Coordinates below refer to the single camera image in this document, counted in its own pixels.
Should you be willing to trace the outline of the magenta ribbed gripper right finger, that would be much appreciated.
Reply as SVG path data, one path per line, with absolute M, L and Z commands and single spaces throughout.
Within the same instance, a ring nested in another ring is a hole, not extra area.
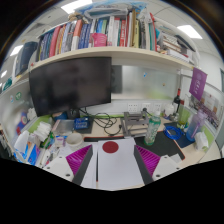
M 134 146 L 134 156 L 145 185 L 180 170 L 168 155 L 158 156 L 138 145 Z

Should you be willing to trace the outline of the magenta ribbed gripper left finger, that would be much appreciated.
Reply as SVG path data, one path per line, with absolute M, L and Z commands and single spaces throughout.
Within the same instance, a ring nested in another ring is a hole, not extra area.
M 92 156 L 93 147 L 87 145 L 66 157 L 58 156 L 47 164 L 44 170 L 76 185 L 81 185 Z

